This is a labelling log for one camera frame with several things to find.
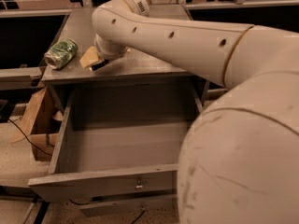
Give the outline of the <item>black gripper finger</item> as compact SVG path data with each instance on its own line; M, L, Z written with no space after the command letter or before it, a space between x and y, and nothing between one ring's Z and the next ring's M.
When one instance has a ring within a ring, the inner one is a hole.
M102 62L100 63L97 63L97 64L94 64L90 67L90 70L91 71L96 71L100 68L103 68L104 66L108 65L109 64L109 60L103 60Z

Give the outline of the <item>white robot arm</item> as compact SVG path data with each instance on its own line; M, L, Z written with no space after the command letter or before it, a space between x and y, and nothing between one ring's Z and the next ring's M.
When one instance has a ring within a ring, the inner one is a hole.
M156 19L146 0L92 15L99 56L133 48L226 88L186 135L180 224L299 224L299 37L252 24Z

